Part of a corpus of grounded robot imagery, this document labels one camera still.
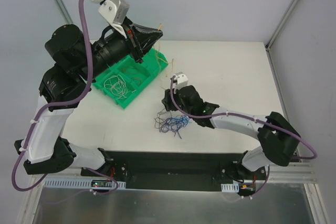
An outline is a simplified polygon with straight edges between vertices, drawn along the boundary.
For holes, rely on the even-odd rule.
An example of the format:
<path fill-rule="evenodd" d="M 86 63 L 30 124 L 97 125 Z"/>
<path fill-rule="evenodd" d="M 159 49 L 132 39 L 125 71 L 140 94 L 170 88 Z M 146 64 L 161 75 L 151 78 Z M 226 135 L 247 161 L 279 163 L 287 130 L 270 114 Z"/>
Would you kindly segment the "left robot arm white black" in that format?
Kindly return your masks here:
<path fill-rule="evenodd" d="M 27 174 L 58 173 L 68 167 L 88 167 L 99 176 L 110 173 L 111 164 L 103 149 L 76 146 L 61 133 L 97 76 L 126 57 L 142 63 L 163 36 L 160 29 L 130 19 L 125 19 L 121 27 L 125 35 L 108 25 L 97 41 L 90 42 L 85 40 L 83 29 L 63 25 L 45 43 L 55 63 L 41 80 L 38 109 L 26 138 L 15 142 Z"/>

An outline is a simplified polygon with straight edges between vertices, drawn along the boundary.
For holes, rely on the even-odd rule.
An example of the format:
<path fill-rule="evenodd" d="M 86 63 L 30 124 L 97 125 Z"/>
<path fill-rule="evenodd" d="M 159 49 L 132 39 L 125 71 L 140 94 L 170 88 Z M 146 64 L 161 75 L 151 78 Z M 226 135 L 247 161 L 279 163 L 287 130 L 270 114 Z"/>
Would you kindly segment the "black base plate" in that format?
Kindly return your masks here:
<path fill-rule="evenodd" d="M 82 176 L 107 175 L 125 182 L 127 189 L 220 191 L 235 179 L 264 180 L 266 172 L 237 171 L 240 153 L 167 153 L 105 151 L 107 161 L 95 172 Z"/>

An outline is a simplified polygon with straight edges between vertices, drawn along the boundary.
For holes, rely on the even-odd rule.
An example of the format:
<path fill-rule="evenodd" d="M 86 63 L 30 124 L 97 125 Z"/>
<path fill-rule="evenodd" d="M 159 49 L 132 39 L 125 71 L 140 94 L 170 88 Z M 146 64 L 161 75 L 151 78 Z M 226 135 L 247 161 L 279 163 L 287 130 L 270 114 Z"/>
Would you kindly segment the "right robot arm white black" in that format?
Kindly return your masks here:
<path fill-rule="evenodd" d="M 289 133 L 299 134 L 280 113 L 237 116 L 237 112 L 203 101 L 194 86 L 166 89 L 162 103 L 167 111 L 185 112 L 199 126 L 230 130 L 258 140 L 260 146 L 245 151 L 236 165 L 236 173 L 242 179 L 250 178 L 266 165 L 288 166 L 299 144 Z"/>

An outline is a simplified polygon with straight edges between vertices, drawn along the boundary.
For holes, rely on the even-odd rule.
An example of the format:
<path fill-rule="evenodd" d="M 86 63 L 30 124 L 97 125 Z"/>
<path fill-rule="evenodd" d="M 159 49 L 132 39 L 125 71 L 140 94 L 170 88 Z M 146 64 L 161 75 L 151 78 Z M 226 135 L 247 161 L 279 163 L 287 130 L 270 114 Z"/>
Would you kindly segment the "aluminium frame rail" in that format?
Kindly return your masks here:
<path fill-rule="evenodd" d="M 270 165 L 269 181 L 284 184 L 315 184 L 317 179 L 310 163 L 290 163 L 286 167 Z"/>

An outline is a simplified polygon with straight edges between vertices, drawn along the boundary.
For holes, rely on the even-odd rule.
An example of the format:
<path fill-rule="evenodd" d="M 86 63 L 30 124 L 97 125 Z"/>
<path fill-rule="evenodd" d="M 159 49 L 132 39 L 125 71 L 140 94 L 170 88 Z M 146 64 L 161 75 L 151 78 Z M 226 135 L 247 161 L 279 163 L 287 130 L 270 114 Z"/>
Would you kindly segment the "right aluminium frame post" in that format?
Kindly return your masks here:
<path fill-rule="evenodd" d="M 287 21 L 291 17 L 292 13 L 294 12 L 295 8 L 299 4 L 301 0 L 291 0 L 288 7 L 286 8 L 284 14 L 282 15 L 278 25 L 276 26 L 274 32 L 272 33 L 271 37 L 265 44 L 266 51 L 269 51 L 273 44 L 275 43 L 277 37 L 280 35 L 281 31 L 284 29 Z"/>

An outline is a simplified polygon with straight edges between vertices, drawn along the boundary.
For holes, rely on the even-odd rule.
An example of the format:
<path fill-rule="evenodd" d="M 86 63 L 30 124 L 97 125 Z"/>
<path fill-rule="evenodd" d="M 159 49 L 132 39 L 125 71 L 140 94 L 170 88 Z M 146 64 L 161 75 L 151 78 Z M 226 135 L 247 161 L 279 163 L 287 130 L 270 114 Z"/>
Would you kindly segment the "green compartment tray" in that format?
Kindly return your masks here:
<path fill-rule="evenodd" d="M 127 56 L 96 77 L 93 86 L 125 109 L 170 64 L 153 48 L 142 59 L 136 63 Z"/>

